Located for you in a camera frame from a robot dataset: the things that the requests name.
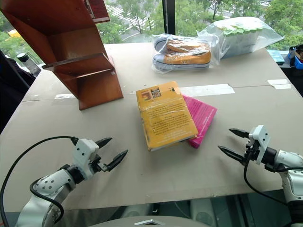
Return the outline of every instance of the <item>orange sneaker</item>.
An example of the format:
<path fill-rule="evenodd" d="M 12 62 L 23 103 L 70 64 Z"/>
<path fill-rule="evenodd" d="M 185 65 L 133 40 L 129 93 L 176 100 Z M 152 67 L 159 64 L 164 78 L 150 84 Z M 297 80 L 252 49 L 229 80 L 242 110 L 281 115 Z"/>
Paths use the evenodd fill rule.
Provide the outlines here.
<path fill-rule="evenodd" d="M 174 52 L 168 54 L 160 53 L 154 55 L 153 64 L 155 68 L 161 71 L 175 69 L 198 69 L 208 68 L 210 59 L 210 51 L 197 53 L 194 55 L 190 52 Z"/>
<path fill-rule="evenodd" d="M 154 41 L 154 48 L 160 53 L 174 52 L 206 52 L 210 51 L 210 46 L 205 41 L 197 41 L 194 38 L 187 38 L 186 40 L 174 38 L 171 35 L 162 34 Z"/>

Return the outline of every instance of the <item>black cable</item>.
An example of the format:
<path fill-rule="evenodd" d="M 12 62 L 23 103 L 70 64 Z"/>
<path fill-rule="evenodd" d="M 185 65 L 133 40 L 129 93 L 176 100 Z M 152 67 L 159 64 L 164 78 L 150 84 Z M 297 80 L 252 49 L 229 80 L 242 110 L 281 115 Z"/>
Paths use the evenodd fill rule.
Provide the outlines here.
<path fill-rule="evenodd" d="M 60 221 L 61 218 L 63 217 L 63 214 L 64 214 L 63 206 L 62 206 L 59 202 L 57 202 L 56 200 L 53 200 L 53 199 L 51 199 L 51 198 L 49 198 L 49 197 L 46 197 L 46 196 L 44 196 L 44 195 L 41 195 L 40 193 L 38 193 L 38 192 L 36 192 L 36 191 L 34 190 L 34 185 L 35 185 L 39 180 L 40 180 L 40 178 L 39 178 L 38 180 L 35 180 L 34 182 L 32 182 L 32 184 L 30 185 L 29 189 L 30 189 L 30 191 L 31 191 L 35 196 L 37 196 L 37 197 L 39 197 L 39 198 L 41 198 L 41 199 L 43 199 L 43 200 L 49 201 L 50 203 L 56 205 L 56 206 L 60 209 L 60 216 L 56 219 L 56 221 L 55 221 L 55 224 L 56 224 L 56 223 L 57 223 L 58 221 Z"/>
<path fill-rule="evenodd" d="M 9 177 L 11 175 L 11 173 L 13 172 L 13 169 L 15 168 L 15 166 L 17 165 L 18 161 L 27 153 L 29 152 L 31 149 L 33 149 L 34 147 L 38 146 L 39 144 L 41 143 L 44 143 L 48 140 L 54 140 L 54 139 L 60 139 L 60 138 L 67 138 L 67 139 L 71 139 L 73 143 L 75 143 L 75 141 L 78 139 L 76 137 L 72 137 L 72 136 L 55 136 L 55 137 L 50 137 L 50 138 L 47 138 L 47 139 L 44 139 L 42 141 L 39 141 L 37 143 L 35 143 L 34 145 L 32 145 L 30 148 L 28 148 L 26 151 L 24 151 L 16 160 L 15 162 L 12 164 L 12 166 L 10 167 L 4 181 L 3 181 L 3 184 L 2 184 L 2 187 L 1 187 L 1 190 L 0 190 L 0 213 L 1 213 L 1 217 L 2 217 L 2 221 L 3 221 L 3 225 L 4 227 L 9 227 L 9 224 L 8 224 L 8 220 L 6 218 L 6 215 L 5 215 L 5 211 L 4 211 L 4 205 L 3 205 L 3 195 L 4 195 L 4 190 L 5 190 L 5 187 L 6 187 L 6 184 L 9 180 Z"/>
<path fill-rule="evenodd" d="M 250 156 L 251 156 L 251 155 L 252 155 L 252 153 L 249 153 L 249 154 L 248 154 L 247 162 L 246 162 L 246 164 L 245 164 L 245 166 L 244 166 L 243 176 L 244 176 L 245 183 L 249 186 L 249 188 L 251 188 L 252 190 L 254 190 L 256 193 L 258 193 L 258 194 L 260 194 L 260 195 L 263 195 L 263 196 L 265 196 L 265 197 L 267 197 L 267 198 L 269 198 L 269 199 L 272 199 L 272 200 L 274 200 L 274 201 L 276 201 L 276 202 L 279 202 L 279 203 L 281 203 L 281 204 L 287 206 L 287 203 L 285 203 L 285 202 L 283 202 L 283 201 L 280 201 L 280 200 L 278 200 L 278 199 L 276 199 L 276 198 L 274 198 L 274 197 L 271 197 L 271 196 L 269 196 L 269 195 L 266 195 L 266 194 L 264 194 L 264 193 L 258 191 L 257 189 L 255 189 L 255 188 L 248 182 L 248 180 L 247 180 L 247 168 L 248 168 L 248 164 L 249 164 L 249 162 L 250 162 Z"/>
<path fill-rule="evenodd" d="M 282 173 L 282 172 L 286 172 L 288 170 L 296 170 L 296 169 L 303 170 L 303 167 L 290 167 L 290 168 L 285 168 L 285 169 L 274 169 L 274 171 L 277 173 Z"/>

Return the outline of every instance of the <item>white table surface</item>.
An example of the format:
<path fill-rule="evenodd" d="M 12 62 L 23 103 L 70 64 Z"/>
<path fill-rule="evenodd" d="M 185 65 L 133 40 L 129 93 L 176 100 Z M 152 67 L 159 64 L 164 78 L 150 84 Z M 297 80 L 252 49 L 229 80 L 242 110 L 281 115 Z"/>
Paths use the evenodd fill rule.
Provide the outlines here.
<path fill-rule="evenodd" d="M 138 54 L 138 60 L 142 61 L 124 57 L 132 49 L 143 47 L 147 51 Z M 267 83 L 267 79 L 285 79 L 285 75 L 265 50 L 226 59 L 218 68 L 207 71 L 161 75 L 151 70 L 150 44 L 113 44 L 107 49 L 113 55 L 124 98 L 79 111 L 75 98 L 54 99 L 56 94 L 69 92 L 52 73 L 41 73 L 0 135 L 1 182 L 21 152 L 37 141 L 58 135 L 93 140 L 113 137 L 100 151 L 107 163 L 118 152 L 129 149 L 123 162 L 112 172 L 96 174 L 77 185 L 64 203 L 66 209 L 251 192 L 243 180 L 243 167 L 217 148 L 225 145 L 243 154 L 246 140 L 234 136 L 229 128 L 249 131 L 264 124 L 272 136 L 270 147 L 303 155 L 303 99 L 294 87 L 275 89 Z M 265 62 L 266 68 L 261 70 L 260 65 L 264 67 Z M 244 71 L 244 66 L 251 67 Z M 144 84 L 152 86 L 171 80 L 177 81 L 180 87 L 229 83 L 235 93 L 196 97 L 218 108 L 199 149 L 183 142 L 148 152 L 132 91 L 142 89 Z M 47 89 L 47 83 L 52 84 L 52 89 Z M 71 164 L 72 149 L 69 140 L 61 139 L 42 144 L 26 155 L 8 183 L 6 211 L 21 210 L 30 197 L 29 185 L 35 179 Z M 279 175 L 264 170 L 263 166 L 251 163 L 248 176 L 259 190 L 281 188 Z"/>

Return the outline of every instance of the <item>plastic bag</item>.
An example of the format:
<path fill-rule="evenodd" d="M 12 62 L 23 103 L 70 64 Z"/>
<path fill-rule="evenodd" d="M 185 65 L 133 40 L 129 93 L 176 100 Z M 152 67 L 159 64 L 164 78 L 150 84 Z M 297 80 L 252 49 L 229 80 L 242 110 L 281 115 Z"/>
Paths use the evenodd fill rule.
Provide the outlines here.
<path fill-rule="evenodd" d="M 214 34 L 220 40 L 220 58 L 250 53 L 278 42 L 284 37 L 255 17 L 218 20 L 207 26 L 198 37 Z"/>
<path fill-rule="evenodd" d="M 192 38 L 161 34 L 153 37 L 157 53 L 153 56 L 152 68 L 156 72 L 205 69 L 219 64 L 219 38 L 216 35 Z"/>

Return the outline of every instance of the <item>wooden shelf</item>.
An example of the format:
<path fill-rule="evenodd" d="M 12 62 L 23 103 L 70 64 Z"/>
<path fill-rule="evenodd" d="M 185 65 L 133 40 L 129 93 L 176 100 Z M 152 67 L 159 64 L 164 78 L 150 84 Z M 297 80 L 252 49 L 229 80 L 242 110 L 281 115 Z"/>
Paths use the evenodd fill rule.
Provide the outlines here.
<path fill-rule="evenodd" d="M 81 110 L 123 97 L 84 0 L 2 0 L 0 10 Z"/>
<path fill-rule="evenodd" d="M 79 100 L 79 109 L 123 97 L 114 66 L 103 53 L 45 65 Z"/>

